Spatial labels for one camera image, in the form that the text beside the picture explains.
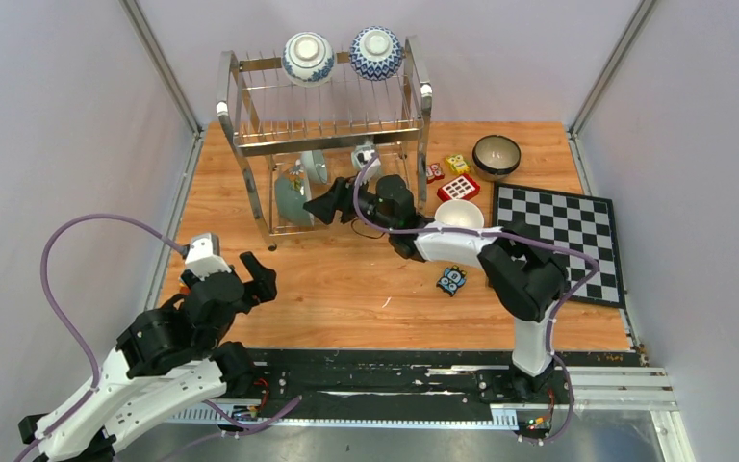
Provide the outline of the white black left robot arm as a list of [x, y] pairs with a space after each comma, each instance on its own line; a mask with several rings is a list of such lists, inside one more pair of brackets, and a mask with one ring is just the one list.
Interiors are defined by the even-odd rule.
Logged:
[[184, 272], [189, 290], [138, 315], [117, 338], [98, 371], [48, 414], [24, 417], [22, 442], [40, 461], [112, 461], [151, 428], [196, 403], [248, 396], [258, 380], [247, 349], [224, 337], [235, 316], [277, 296], [276, 272], [250, 252], [243, 282], [217, 256]]

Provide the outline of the dark blue floral bowl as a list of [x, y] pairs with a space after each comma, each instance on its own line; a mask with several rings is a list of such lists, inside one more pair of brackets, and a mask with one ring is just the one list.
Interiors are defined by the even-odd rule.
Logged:
[[519, 145], [502, 135], [488, 135], [479, 139], [471, 154], [474, 167], [489, 171], [510, 169], [516, 171], [522, 160]]

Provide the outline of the steel two-tier dish rack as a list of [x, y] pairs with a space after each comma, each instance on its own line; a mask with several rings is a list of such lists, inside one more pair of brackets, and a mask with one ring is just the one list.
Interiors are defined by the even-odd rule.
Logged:
[[240, 59], [232, 51], [221, 53], [217, 119], [268, 249], [323, 227], [320, 222], [296, 225], [278, 213], [274, 183], [304, 151], [322, 150], [334, 179], [353, 175], [354, 147], [375, 144], [382, 173], [403, 176], [418, 209], [424, 210], [433, 88], [420, 38], [408, 36], [403, 46], [399, 72], [385, 81], [361, 78], [347, 52], [339, 51], [331, 79], [314, 88], [291, 83], [276, 54]]

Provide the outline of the pink brown bowl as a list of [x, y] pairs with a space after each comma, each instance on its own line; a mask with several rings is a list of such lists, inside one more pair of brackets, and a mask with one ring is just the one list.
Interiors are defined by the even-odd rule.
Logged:
[[506, 178], [508, 178], [515, 172], [514, 169], [489, 171], [489, 170], [486, 170], [480, 167], [475, 167], [474, 170], [475, 170], [476, 175], [480, 179], [484, 181], [488, 181], [488, 182], [504, 181]]

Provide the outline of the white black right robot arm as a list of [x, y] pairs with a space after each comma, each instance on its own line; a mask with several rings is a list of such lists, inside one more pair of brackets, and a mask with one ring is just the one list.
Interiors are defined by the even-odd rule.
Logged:
[[381, 177], [374, 192], [358, 185], [354, 177], [339, 177], [326, 193], [303, 207], [325, 224], [335, 218], [363, 219], [387, 233], [390, 245], [404, 259], [483, 270], [515, 323], [515, 348], [503, 392], [531, 402], [548, 391], [554, 370], [552, 304], [562, 300], [568, 281], [568, 272], [550, 245], [521, 236], [517, 223], [466, 228], [424, 216], [396, 174]]

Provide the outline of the cream bowl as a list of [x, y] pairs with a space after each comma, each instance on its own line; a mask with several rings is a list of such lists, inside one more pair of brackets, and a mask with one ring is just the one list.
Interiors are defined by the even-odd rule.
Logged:
[[434, 219], [451, 227], [469, 229], [485, 227], [482, 211], [475, 204], [464, 199], [450, 199], [443, 202], [435, 211]]

